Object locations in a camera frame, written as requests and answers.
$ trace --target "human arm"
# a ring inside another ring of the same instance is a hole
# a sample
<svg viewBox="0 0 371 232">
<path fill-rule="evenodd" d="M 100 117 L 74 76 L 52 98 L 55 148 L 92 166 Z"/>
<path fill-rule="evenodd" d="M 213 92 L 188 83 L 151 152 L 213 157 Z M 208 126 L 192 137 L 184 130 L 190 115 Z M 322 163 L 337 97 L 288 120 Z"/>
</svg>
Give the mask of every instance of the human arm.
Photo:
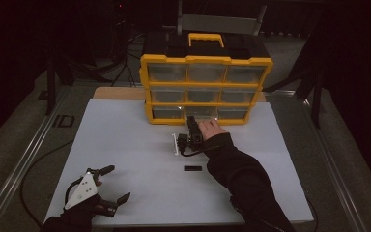
<svg viewBox="0 0 371 232">
<path fill-rule="evenodd" d="M 216 120 L 199 124 L 204 148 L 209 157 L 207 169 L 229 189 L 234 203 L 245 220 L 246 231 L 295 231 L 276 202 L 270 179 L 254 157 L 239 151 L 231 134 Z"/>
</svg>

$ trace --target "black sleeve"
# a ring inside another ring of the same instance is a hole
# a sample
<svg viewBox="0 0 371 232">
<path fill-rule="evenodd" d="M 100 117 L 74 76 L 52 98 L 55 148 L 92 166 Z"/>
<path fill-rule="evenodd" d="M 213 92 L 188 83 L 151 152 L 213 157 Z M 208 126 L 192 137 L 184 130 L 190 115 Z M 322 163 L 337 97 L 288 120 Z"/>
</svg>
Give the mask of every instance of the black sleeve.
<svg viewBox="0 0 371 232">
<path fill-rule="evenodd" d="M 245 220 L 245 231 L 295 231 L 275 200 L 270 179 L 257 159 L 239 151 L 230 133 L 204 142 L 207 169 L 228 188 Z"/>
<path fill-rule="evenodd" d="M 91 232 L 92 225 L 78 226 L 70 224 L 67 219 L 50 217 L 44 222 L 40 232 Z"/>
</svg>

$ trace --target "yellow storage organizer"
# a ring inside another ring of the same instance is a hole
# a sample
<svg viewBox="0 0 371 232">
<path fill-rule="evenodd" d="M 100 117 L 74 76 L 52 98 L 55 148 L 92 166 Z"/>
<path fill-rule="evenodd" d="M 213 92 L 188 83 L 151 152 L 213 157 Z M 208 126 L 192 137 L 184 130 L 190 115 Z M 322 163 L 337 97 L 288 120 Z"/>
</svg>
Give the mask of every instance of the yellow storage organizer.
<svg viewBox="0 0 371 232">
<path fill-rule="evenodd" d="M 182 125 L 186 116 L 245 124 L 272 68 L 261 41 L 249 35 L 152 32 L 140 79 L 151 124 Z"/>
</svg>

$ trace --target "black cable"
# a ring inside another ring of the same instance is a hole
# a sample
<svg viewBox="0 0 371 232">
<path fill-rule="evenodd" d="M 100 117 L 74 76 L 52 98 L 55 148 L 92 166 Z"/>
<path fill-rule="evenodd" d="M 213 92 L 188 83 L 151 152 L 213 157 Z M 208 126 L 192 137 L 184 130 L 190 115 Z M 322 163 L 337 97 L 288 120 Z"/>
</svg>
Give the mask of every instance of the black cable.
<svg viewBox="0 0 371 232">
<path fill-rule="evenodd" d="M 128 46 L 135 42 L 135 40 L 137 38 L 140 38 L 140 37 L 143 37 L 145 36 L 146 34 L 144 33 L 140 33 L 136 36 L 134 36 L 133 38 L 131 39 L 127 39 L 123 45 L 121 45 L 119 48 L 121 48 L 120 50 L 116 51 L 115 53 L 117 54 L 116 56 L 118 57 L 116 61 L 114 61 L 112 64 L 110 65 L 106 65 L 104 67 L 100 67 L 100 68 L 93 68 L 93 69 L 90 69 L 90 68 L 87 68 L 86 66 L 78 63 L 78 62 L 75 62 L 74 60 L 72 60 L 71 57 L 68 57 L 68 56 L 65 56 L 67 62 L 71 65 L 72 68 L 75 68 L 76 70 L 79 70 L 81 72 L 84 72 L 86 74 L 88 74 L 89 76 L 91 76 L 92 78 L 94 78 L 97 82 L 110 82 L 111 80 L 109 79 L 106 79 L 104 78 L 103 76 L 101 76 L 102 74 L 105 74 L 105 73 L 109 73 L 113 70 L 115 70 L 121 63 L 122 63 L 122 58 L 119 58 L 119 57 L 124 57 L 123 58 L 123 61 L 125 61 L 125 66 L 123 67 L 123 69 L 125 68 L 128 68 L 128 65 L 127 65 L 127 49 L 128 49 Z M 111 87 L 115 84 L 115 82 L 117 81 L 117 78 L 120 77 L 120 75 L 122 74 L 123 71 L 121 71 L 117 76 L 116 78 L 114 79 L 114 82 L 112 82 L 111 84 Z"/>
<path fill-rule="evenodd" d="M 254 218 L 256 218 L 259 222 L 261 222 L 263 225 L 267 226 L 269 229 L 273 230 L 273 231 L 278 231 L 278 232 L 285 232 L 285 230 L 283 230 L 282 228 L 268 222 L 267 220 L 264 220 L 260 217 L 256 217 L 254 216 Z"/>
<path fill-rule="evenodd" d="M 69 187 L 68 187 L 68 189 L 66 190 L 66 193 L 65 193 L 65 205 L 66 205 L 66 203 L 68 203 L 69 192 L 71 192 L 71 188 L 73 188 L 74 186 L 79 185 L 82 180 L 83 180 L 83 177 L 80 177 L 78 180 L 75 180 L 73 183 L 71 183 L 71 185 L 69 185 Z"/>
<path fill-rule="evenodd" d="M 58 147 L 58 148 L 55 148 L 53 150 L 51 150 L 50 152 L 44 154 L 43 156 L 39 157 L 38 159 L 36 159 L 28 168 L 28 170 L 26 170 L 26 173 L 25 175 L 23 176 L 22 180 L 20 181 L 20 190 L 19 190 L 19 194 L 20 194 L 20 201 L 22 202 L 22 206 L 23 208 L 25 209 L 26 213 L 32 218 L 32 220 L 39 226 L 39 228 L 42 228 L 42 224 L 39 222 L 39 220 L 32 214 L 32 212 L 29 210 L 29 208 L 27 207 L 26 205 L 26 202 L 25 202 L 25 199 L 23 198 L 23 187 L 24 187 L 24 183 L 25 183 L 25 179 L 27 177 L 27 175 L 29 174 L 29 172 L 32 170 L 32 168 L 35 166 L 36 163 L 38 163 L 39 161 L 41 161 L 43 158 L 47 157 L 48 155 L 54 153 L 54 152 L 57 152 L 59 151 L 60 149 L 68 146 L 69 144 L 73 143 L 74 140 L 70 141 L 70 142 L 67 142 L 65 143 L 64 145 Z"/>
<path fill-rule="evenodd" d="M 101 72 L 100 75 L 104 75 L 104 74 L 110 73 L 112 71 L 115 71 L 115 70 L 117 70 L 119 68 L 120 65 L 121 65 L 121 63 L 119 63 L 117 66 L 115 66 L 115 67 L 113 67 L 113 68 L 111 68 L 111 69 L 109 69 L 109 70 L 107 70 L 105 72 Z"/>
<path fill-rule="evenodd" d="M 140 42 L 137 42 L 136 40 L 134 40 L 134 41 L 131 42 L 131 44 L 141 44 L 141 45 L 143 45 L 144 42 L 141 42 L 141 41 Z"/>
<path fill-rule="evenodd" d="M 135 55 L 133 55 L 133 54 L 129 53 L 128 51 L 126 51 L 126 54 L 127 54 L 127 55 L 129 55 L 129 56 L 131 56 L 131 57 L 134 57 L 134 58 L 136 58 L 137 60 L 140 60 L 140 57 L 138 57 L 138 56 L 135 56 Z"/>
<path fill-rule="evenodd" d="M 312 209 L 313 213 L 315 214 L 315 228 L 314 228 L 314 232 L 316 232 L 318 230 L 318 225 L 319 225 L 318 214 L 316 213 L 315 207 L 313 206 L 313 204 L 309 200 L 309 198 L 307 196 L 305 196 L 305 198 L 306 198 L 306 201 L 308 202 L 308 204 L 311 206 L 311 209 Z"/>
<path fill-rule="evenodd" d="M 204 152 L 208 152 L 208 151 L 211 151 L 211 150 L 214 150 L 214 149 L 217 149 L 217 148 L 220 148 L 222 146 L 213 146 L 211 148 L 207 148 L 207 149 L 204 149 L 204 150 L 200 150 L 200 151 L 197 151 L 197 152 L 194 152 L 194 153 L 190 153 L 190 154 L 184 154 L 183 151 L 180 152 L 180 154 L 183 156 L 183 157 L 193 157 L 195 155 L 198 155 L 200 153 L 204 153 Z"/>
<path fill-rule="evenodd" d="M 123 65 L 122 69 L 120 70 L 120 72 L 116 75 L 116 77 L 114 78 L 114 80 L 111 82 L 111 85 L 110 87 L 113 87 L 114 84 L 116 83 L 116 81 L 120 78 L 120 76 L 122 75 L 123 71 L 125 70 L 125 68 L 128 67 L 128 57 L 126 56 L 125 57 L 125 64 Z"/>
<path fill-rule="evenodd" d="M 131 68 L 130 68 L 129 66 L 128 66 L 128 73 L 129 73 L 128 81 L 130 82 L 130 87 L 132 87 L 132 86 L 131 86 L 131 83 L 132 83 L 132 85 L 133 85 L 134 87 L 137 87 L 137 86 L 135 85 L 134 77 L 133 77 L 133 75 L 132 75 L 132 73 L 131 73 Z"/>
</svg>

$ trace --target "black glove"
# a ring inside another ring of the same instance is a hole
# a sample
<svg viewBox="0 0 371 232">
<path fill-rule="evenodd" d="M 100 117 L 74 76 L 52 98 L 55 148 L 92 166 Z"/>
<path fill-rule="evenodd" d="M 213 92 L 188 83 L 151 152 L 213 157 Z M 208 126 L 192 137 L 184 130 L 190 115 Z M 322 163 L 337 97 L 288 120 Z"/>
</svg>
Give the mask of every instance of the black glove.
<svg viewBox="0 0 371 232">
<path fill-rule="evenodd" d="M 92 218 L 101 197 L 96 194 L 80 204 L 65 210 L 59 217 L 50 217 L 43 225 L 41 232 L 90 232 Z"/>
</svg>

